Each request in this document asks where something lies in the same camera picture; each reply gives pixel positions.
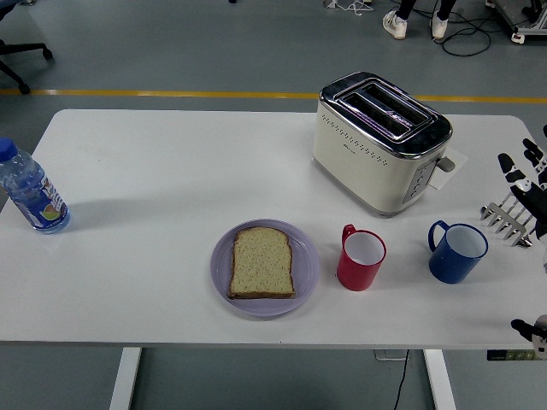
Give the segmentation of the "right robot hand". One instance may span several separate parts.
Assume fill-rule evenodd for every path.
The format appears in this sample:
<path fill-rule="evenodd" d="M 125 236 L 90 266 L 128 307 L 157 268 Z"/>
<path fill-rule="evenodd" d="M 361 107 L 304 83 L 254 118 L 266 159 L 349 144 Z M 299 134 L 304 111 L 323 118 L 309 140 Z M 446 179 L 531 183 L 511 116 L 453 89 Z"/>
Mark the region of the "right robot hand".
<path fill-rule="evenodd" d="M 537 183 L 531 181 L 515 165 L 510 155 L 502 153 L 497 158 L 513 196 L 536 219 L 536 238 L 546 246 L 546 152 L 529 138 L 524 138 L 522 144 L 525 147 L 523 155 L 537 174 Z M 532 343 L 536 356 L 540 360 L 546 360 L 546 315 L 539 316 L 534 325 L 522 319 L 513 319 L 510 324 Z"/>

